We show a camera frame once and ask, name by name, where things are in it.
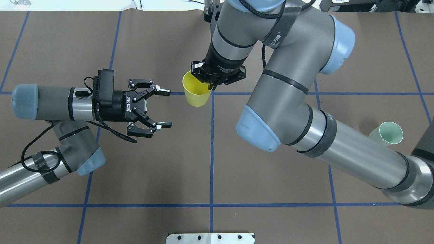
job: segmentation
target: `cup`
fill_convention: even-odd
[[[400,143],[404,138],[404,132],[396,123],[387,121],[373,130],[368,137],[383,146],[389,146]]]
[[[201,107],[207,103],[211,91],[208,90],[208,84],[200,82],[188,71],[182,78],[185,97],[188,104],[194,107]]]

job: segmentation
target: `white floor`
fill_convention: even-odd
[[[19,10],[18,5],[11,3],[15,0],[0,0],[0,10]],[[188,0],[16,0],[30,2],[28,8],[22,10],[36,11],[58,11],[58,10],[125,10],[137,8],[140,10],[203,10],[204,6],[200,3]],[[319,9],[321,0],[317,0],[313,7]],[[416,6],[416,11],[420,13],[433,13],[434,5],[420,2]]]

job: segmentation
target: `transparent plastic cup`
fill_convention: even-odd
[[[398,124],[387,121],[373,130],[368,137],[383,146],[389,146],[400,143],[404,138],[404,132]]]
[[[200,82],[188,71],[182,78],[185,97],[188,104],[194,107],[205,105],[210,97],[211,91],[208,90],[208,84]]]

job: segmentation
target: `black band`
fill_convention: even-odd
[[[68,97],[68,112],[69,112],[69,119],[74,120],[74,114],[72,113],[72,98],[74,97],[74,90],[75,87],[71,87],[69,90],[69,97]]]
[[[313,111],[312,111],[312,108],[308,104],[307,104],[307,106],[309,107],[309,120],[307,121],[307,125],[304,128],[303,133],[301,133],[301,135],[295,141],[287,144],[288,146],[292,146],[292,145],[299,143],[304,138],[304,136],[307,134],[307,132],[310,129],[310,126],[312,125]]]
[[[303,2],[301,0],[288,0],[285,2],[282,16],[273,27],[271,33],[268,34],[267,39],[263,41],[264,45],[269,46],[272,49],[279,47],[280,43],[282,43],[285,37],[288,35],[298,15],[300,14],[302,3]]]
[[[78,129],[78,130],[75,130],[75,131],[73,131],[73,132],[70,132],[70,133],[68,133],[68,134],[66,134],[66,135],[63,135],[63,136],[59,137],[59,141],[62,141],[62,140],[65,139],[65,138],[68,138],[68,137],[70,137],[70,136],[72,136],[72,135],[77,134],[78,132],[82,132],[82,131],[87,130],[87,129],[89,129],[89,126],[85,126],[85,127],[80,128],[80,129]]]
[[[274,72],[274,71],[264,69],[264,71],[262,72],[262,74],[263,74],[263,75],[268,75],[268,76],[274,77],[274,78],[279,79],[279,80],[281,80],[281,81],[284,81],[284,82],[286,82],[286,83],[288,83],[288,84],[294,86],[294,87],[297,88],[298,90],[302,91],[302,92],[303,92],[304,94],[306,94],[306,95],[307,95],[307,93],[309,92],[309,89],[307,89],[307,88],[306,88],[305,86],[303,86],[302,84],[300,84],[300,83],[298,83],[297,81],[295,81],[295,80],[293,80],[293,79],[291,79],[291,78],[288,78],[288,77],[286,77],[286,76],[284,76],[284,75],[281,75],[281,74],[279,74],[279,73],[276,73],[276,72]]]
[[[39,171],[50,169],[48,167],[47,161],[45,161],[45,158],[42,155],[42,152],[38,152],[38,153],[34,154],[32,158],[33,158],[33,162],[35,163],[36,168]],[[53,171],[50,171],[47,173],[42,173],[41,175],[44,178],[44,180],[50,185],[59,180],[59,178],[57,178],[56,174]]]
[[[408,159],[404,154],[402,154],[400,152],[397,152],[397,153],[399,155],[401,155],[401,157],[404,159],[405,165],[407,167],[404,178],[402,179],[402,181],[398,185],[396,185],[392,188],[388,188],[388,189],[382,189],[382,188],[378,188],[378,187],[375,187],[375,188],[378,188],[378,189],[386,191],[386,192],[395,193],[395,192],[400,192],[400,191],[403,191],[405,189],[408,189],[413,184],[414,180],[416,179],[416,167],[415,167],[415,165],[413,163],[409,164]]]
[[[324,134],[322,135],[319,142],[313,148],[304,152],[297,151],[299,153],[303,153],[304,155],[310,158],[316,158],[322,155],[324,152],[326,152],[334,142],[336,133],[338,131],[338,125],[336,123],[335,117],[333,117],[331,114],[327,112],[324,112],[322,110],[320,111],[324,114],[326,118]]]
[[[427,152],[425,150],[422,150],[422,149],[415,148],[413,150],[413,152],[411,153],[411,155],[417,156],[417,157],[420,157],[420,158],[424,158],[424,159],[427,159],[429,161],[434,162],[434,154],[430,153],[430,152]]]
[[[60,151],[59,147],[56,147],[56,152],[57,152],[57,154],[59,155],[60,160],[63,162],[63,165],[65,166],[66,170],[71,174],[71,173],[72,173],[72,170],[71,170],[71,168],[69,167],[68,163],[66,162],[65,158],[63,157],[63,154],[62,154],[62,152]]]
[[[228,44],[230,44],[231,46],[238,47],[238,48],[248,48],[248,47],[254,46],[254,45],[256,44],[256,43],[253,43],[253,44],[248,45],[248,46],[237,45],[237,44],[231,42],[230,40],[226,39],[226,37],[223,36],[223,34],[221,33],[220,28],[218,27],[218,25],[217,25],[217,31],[218,31],[218,33],[220,34],[221,38],[222,38],[225,42],[227,42]]]
[[[430,200],[433,196],[434,196],[434,169],[431,167],[430,164],[427,164],[428,167],[431,170],[431,175],[433,176],[433,184],[431,185],[431,189],[430,191],[419,201],[413,202],[413,203],[409,203],[409,204],[401,204],[403,206],[407,206],[407,207],[414,207],[414,206],[418,206],[421,204],[426,203],[428,200]]]

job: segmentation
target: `white label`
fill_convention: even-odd
[[[338,12],[341,6],[334,6],[329,8],[329,12]]]

